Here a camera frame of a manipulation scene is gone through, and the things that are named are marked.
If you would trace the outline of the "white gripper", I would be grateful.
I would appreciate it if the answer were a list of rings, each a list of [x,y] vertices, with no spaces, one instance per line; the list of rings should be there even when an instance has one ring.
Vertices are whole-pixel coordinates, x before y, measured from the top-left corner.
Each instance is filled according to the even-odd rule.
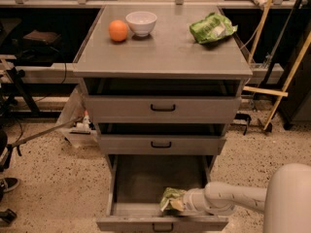
[[[171,200],[170,205],[179,212],[185,211],[193,215],[230,216],[235,212],[235,205],[228,198],[209,187],[191,189],[182,200]]]

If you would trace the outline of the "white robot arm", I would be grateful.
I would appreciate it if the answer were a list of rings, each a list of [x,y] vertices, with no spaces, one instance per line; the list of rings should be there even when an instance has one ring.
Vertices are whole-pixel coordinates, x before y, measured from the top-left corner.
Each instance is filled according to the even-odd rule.
[[[263,213],[263,233],[311,233],[311,167],[280,167],[267,188],[210,182],[186,191],[171,205],[181,212],[226,215],[235,206]]]

